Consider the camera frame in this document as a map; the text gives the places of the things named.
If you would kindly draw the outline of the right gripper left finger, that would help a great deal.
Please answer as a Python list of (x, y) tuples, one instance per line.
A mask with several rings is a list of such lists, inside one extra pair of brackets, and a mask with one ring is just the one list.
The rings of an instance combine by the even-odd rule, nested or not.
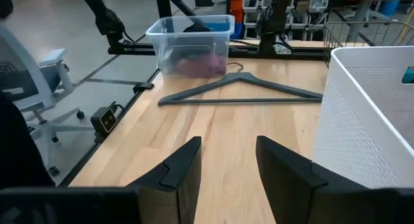
[(193, 223), (201, 184), (201, 137), (124, 187), (1, 191), (2, 223)]

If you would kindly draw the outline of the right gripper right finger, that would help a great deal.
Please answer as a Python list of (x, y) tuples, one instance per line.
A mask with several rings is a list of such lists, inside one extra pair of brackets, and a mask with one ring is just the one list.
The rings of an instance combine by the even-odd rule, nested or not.
[(412, 188), (367, 188), (266, 136), (256, 160), (276, 223), (413, 223)]

